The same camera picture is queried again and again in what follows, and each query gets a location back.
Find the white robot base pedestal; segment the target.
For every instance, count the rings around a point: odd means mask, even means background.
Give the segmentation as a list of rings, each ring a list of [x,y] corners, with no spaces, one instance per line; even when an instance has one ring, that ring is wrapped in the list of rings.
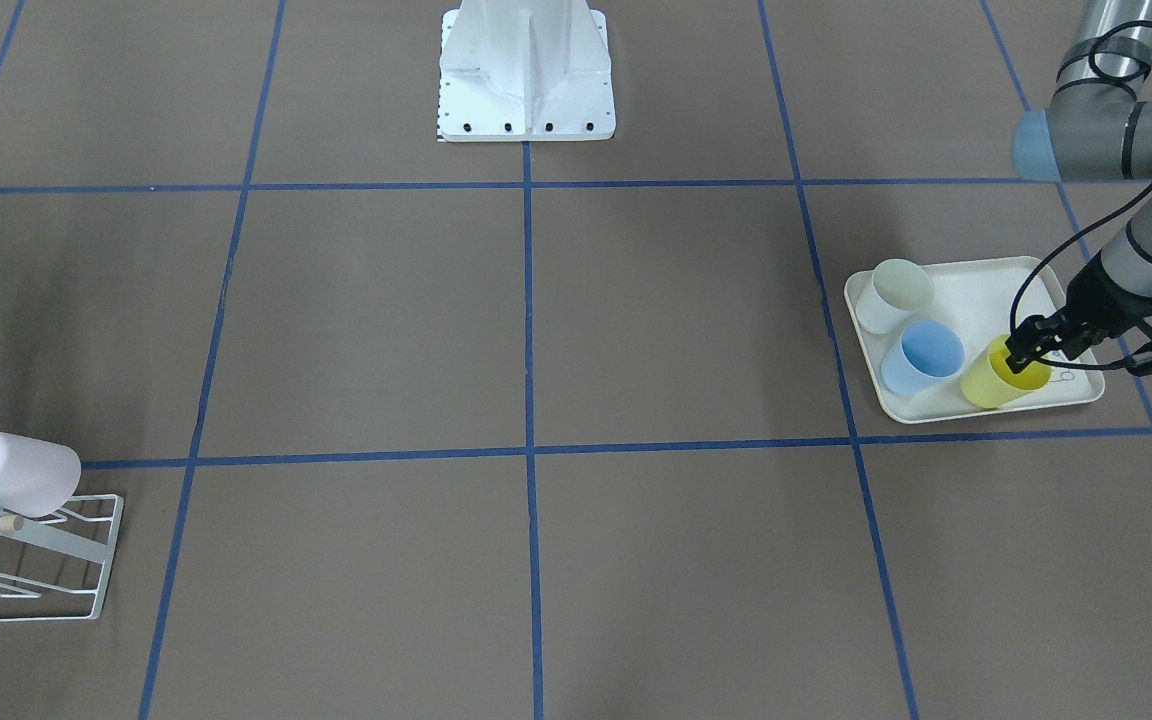
[[[462,1],[440,20],[435,137],[609,141],[608,23],[585,1]]]

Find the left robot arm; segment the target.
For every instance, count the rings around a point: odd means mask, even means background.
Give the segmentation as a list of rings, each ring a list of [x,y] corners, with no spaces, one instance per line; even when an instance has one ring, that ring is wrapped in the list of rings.
[[[1087,348],[1139,331],[1115,366],[1152,374],[1152,1],[1087,1],[1049,105],[1028,111],[1011,164],[1032,181],[1140,181],[1126,225],[1074,275],[1053,314],[1009,311],[1005,364],[1070,366]]]

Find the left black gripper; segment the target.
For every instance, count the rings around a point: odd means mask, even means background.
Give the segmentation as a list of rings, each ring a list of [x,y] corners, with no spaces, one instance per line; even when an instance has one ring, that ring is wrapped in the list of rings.
[[[1033,314],[1030,318],[1030,336],[1007,334],[1005,366],[1011,376],[1021,376],[1030,366],[1052,361],[1055,353],[1075,361],[1087,348],[1105,340],[1123,338],[1135,329],[1132,318],[1126,313],[1134,296],[1152,300],[1151,296],[1124,290],[1111,278],[1102,260],[1094,258],[1074,276],[1066,291],[1064,306],[1055,314]]]

